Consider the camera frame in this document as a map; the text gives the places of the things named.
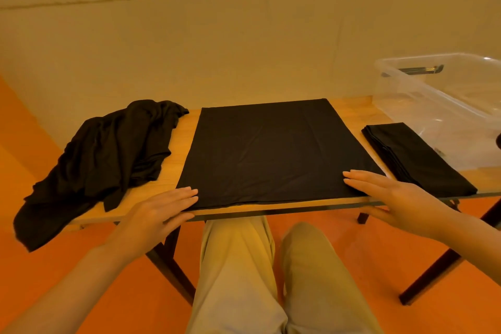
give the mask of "wooden tabletop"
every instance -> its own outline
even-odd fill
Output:
[[[368,124],[392,123],[392,120],[372,104],[372,97],[329,99],[336,112],[341,116],[351,133],[365,147],[375,162],[393,177],[391,172],[367,143],[361,129]],[[189,115],[179,119],[177,128],[172,130],[169,149],[172,154],[162,164],[158,180],[148,182],[138,188],[129,189],[120,205],[109,212],[104,211],[103,203],[74,219],[72,224],[87,224],[108,221],[120,221],[132,206],[155,194],[174,189],[181,176],[184,161],[188,155],[195,134],[200,110],[191,110]],[[481,168],[461,172],[479,190],[475,197],[501,195],[501,167]],[[337,198],[304,202],[290,202],[268,205],[239,205],[217,209],[192,211],[193,220],[214,219],[245,215],[277,214],[282,212],[300,212],[335,208],[357,207],[364,204],[380,204],[370,197]]]

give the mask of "clear plastic storage bin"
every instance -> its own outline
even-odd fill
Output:
[[[501,61],[453,53],[376,61],[373,103],[457,170],[501,166]]]

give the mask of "beige trousers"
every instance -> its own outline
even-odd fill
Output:
[[[208,221],[187,334],[383,331],[323,233],[298,223],[284,237],[285,306],[277,302],[266,217]]]

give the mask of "finger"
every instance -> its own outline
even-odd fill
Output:
[[[361,209],[362,213],[369,214],[371,217],[377,218],[389,225],[395,226],[395,218],[390,214],[389,211],[381,209],[375,206],[365,206]]]
[[[349,172],[343,172],[343,176],[353,180],[370,182],[371,184],[381,186],[382,188],[389,188],[396,183],[395,180],[392,180],[389,177],[367,171],[357,171],[354,169]]]
[[[380,200],[384,200],[385,197],[387,197],[388,195],[387,189],[371,184],[369,182],[352,180],[349,178],[345,178],[343,179],[343,181],[346,185],[351,186],[352,188],[355,188],[357,190],[360,190],[361,192],[364,192],[365,194],[368,194],[371,197],[379,198]]]
[[[195,202],[198,201],[198,196],[193,196],[191,198],[186,198],[181,201],[172,202],[158,208],[158,216],[163,221],[166,221],[170,217],[180,213],[181,211],[187,209]]]
[[[165,224],[165,228],[163,229],[162,236],[169,235],[172,231],[177,229],[182,223],[186,222],[188,219],[191,219],[195,216],[192,213],[180,213],[172,218],[170,218]]]
[[[148,202],[154,207],[162,207],[166,204],[191,198],[198,193],[198,189],[191,190],[190,187],[169,190],[151,197]]]

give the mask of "folded clothing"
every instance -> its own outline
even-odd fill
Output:
[[[397,180],[416,184],[435,197],[462,197],[477,192],[406,124],[366,126],[362,133]]]
[[[327,99],[202,109],[178,188],[189,210],[365,195],[342,171],[384,174]]]
[[[158,178],[184,107],[137,100],[126,109],[86,120],[49,175],[14,218],[17,239],[29,251],[43,246],[99,201],[115,209],[129,187]]]

